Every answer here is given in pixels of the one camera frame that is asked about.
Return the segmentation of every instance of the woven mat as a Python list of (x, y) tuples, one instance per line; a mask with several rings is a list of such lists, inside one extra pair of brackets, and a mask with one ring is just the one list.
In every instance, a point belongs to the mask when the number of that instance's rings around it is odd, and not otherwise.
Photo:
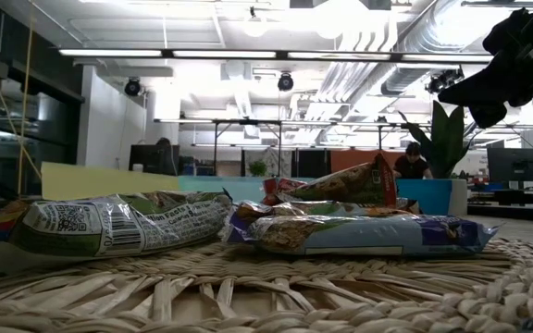
[(0, 333), (533, 331), (533, 245), (474, 257), (280, 257), (212, 243), (0, 278)]

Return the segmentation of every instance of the person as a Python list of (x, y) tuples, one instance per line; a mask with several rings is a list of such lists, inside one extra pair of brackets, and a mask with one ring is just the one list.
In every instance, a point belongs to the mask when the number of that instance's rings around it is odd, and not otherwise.
[(433, 179), (429, 165), (421, 159), (421, 146), (411, 142), (406, 147), (406, 154), (398, 157), (394, 164), (394, 176), (402, 179)]

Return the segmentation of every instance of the floor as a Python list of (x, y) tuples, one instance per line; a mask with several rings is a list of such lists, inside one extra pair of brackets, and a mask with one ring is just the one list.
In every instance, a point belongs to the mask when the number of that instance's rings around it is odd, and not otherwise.
[(487, 227), (495, 227), (504, 223), (496, 237), (533, 242), (533, 221), (488, 216), (467, 216), (466, 218)]

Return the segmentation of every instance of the dark shirt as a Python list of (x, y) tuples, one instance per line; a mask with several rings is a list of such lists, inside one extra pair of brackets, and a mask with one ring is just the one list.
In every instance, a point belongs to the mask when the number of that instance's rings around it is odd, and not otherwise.
[(425, 170), (428, 168), (427, 162), (420, 158), (414, 163), (408, 162), (406, 155), (398, 157), (396, 164), (394, 164), (394, 170), (400, 172), (404, 179), (422, 179)]

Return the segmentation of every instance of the teal partition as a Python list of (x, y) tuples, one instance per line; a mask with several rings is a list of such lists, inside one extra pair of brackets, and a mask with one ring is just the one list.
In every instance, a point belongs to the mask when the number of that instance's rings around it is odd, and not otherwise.
[(451, 179), (396, 179), (398, 196), (418, 201), (423, 213), (448, 215), (452, 198)]
[[(265, 197), (264, 178), (180, 176), (181, 191), (222, 191), (225, 189), (234, 202), (252, 200), (260, 202)], [(450, 179), (397, 179), (398, 195), (418, 200), (425, 214), (448, 215), (452, 198)]]

